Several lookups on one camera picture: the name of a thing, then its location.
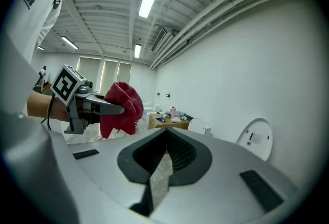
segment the black slot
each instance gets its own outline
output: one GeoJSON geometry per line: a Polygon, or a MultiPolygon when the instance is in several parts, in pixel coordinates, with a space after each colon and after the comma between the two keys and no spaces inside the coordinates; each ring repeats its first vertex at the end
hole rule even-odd
{"type": "Polygon", "coordinates": [[[91,149],[91,150],[87,150],[87,151],[83,151],[83,152],[78,152],[78,153],[74,153],[73,156],[75,159],[82,159],[82,158],[86,158],[89,156],[93,156],[99,154],[99,152],[96,149],[91,149]]]}
{"type": "Polygon", "coordinates": [[[283,203],[283,199],[255,170],[240,173],[240,176],[265,212],[269,212],[283,203]]]}

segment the window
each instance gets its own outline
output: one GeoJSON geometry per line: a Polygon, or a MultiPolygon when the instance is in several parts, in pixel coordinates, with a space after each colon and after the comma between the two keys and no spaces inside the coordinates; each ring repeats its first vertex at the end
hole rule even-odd
{"type": "Polygon", "coordinates": [[[131,69],[132,69],[131,64],[120,63],[118,69],[117,82],[129,83],[131,69]]]}
{"type": "Polygon", "coordinates": [[[101,95],[106,95],[108,90],[111,88],[114,82],[117,64],[118,62],[105,61],[103,72],[102,72],[102,78],[101,78],[101,88],[100,88],[101,95]]]}
{"type": "Polygon", "coordinates": [[[100,62],[100,59],[80,57],[77,71],[82,76],[85,76],[86,79],[92,81],[95,85],[100,62]]]}

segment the white lab coat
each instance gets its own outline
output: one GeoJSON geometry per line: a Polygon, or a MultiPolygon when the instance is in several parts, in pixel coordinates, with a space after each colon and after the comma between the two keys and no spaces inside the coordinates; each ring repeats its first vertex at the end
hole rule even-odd
{"type": "Polygon", "coordinates": [[[53,1],[14,0],[5,18],[4,30],[29,63],[60,13],[63,0],[57,9],[53,9],[53,1]]]}
{"type": "MultiPolygon", "coordinates": [[[[53,9],[54,0],[13,0],[10,9],[3,21],[2,33],[6,42],[7,48],[11,48],[12,53],[6,52],[4,58],[9,61],[20,62],[20,72],[12,72],[13,78],[4,77],[11,82],[7,82],[7,87],[13,88],[15,92],[19,92],[19,97],[13,93],[2,93],[2,99],[6,104],[1,105],[1,109],[16,113],[23,111],[27,114],[26,101],[31,91],[29,89],[19,90],[16,84],[24,88],[33,88],[35,79],[38,74],[32,71],[31,63],[33,51],[38,47],[45,38],[49,30],[52,28],[60,13],[61,6],[56,10],[53,9]],[[15,57],[16,53],[20,53],[25,61],[15,57]]],[[[3,73],[10,73],[10,66],[12,64],[2,64],[3,73]]]]}
{"type": "Polygon", "coordinates": [[[41,91],[42,91],[43,90],[43,85],[45,83],[46,70],[41,69],[40,73],[41,73],[41,76],[42,76],[42,78],[40,80],[40,87],[41,87],[41,91]]]}

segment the desk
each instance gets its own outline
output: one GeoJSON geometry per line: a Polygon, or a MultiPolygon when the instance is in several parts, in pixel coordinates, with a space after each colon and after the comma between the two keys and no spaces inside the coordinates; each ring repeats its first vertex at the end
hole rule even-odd
{"type": "Polygon", "coordinates": [[[149,128],[148,129],[154,129],[154,128],[166,128],[166,127],[176,127],[187,130],[189,127],[190,121],[182,121],[181,123],[173,123],[170,118],[166,118],[166,121],[164,123],[156,120],[156,118],[163,117],[162,114],[150,114],[149,119],[149,128]]]}

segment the vent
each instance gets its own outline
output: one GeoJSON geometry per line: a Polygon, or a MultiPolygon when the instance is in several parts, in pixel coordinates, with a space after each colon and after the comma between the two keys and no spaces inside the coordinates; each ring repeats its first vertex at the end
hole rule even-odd
{"type": "Polygon", "coordinates": [[[170,27],[162,28],[152,45],[152,52],[157,53],[160,49],[164,48],[164,44],[167,44],[167,41],[174,37],[173,32],[175,31],[170,27]]]}

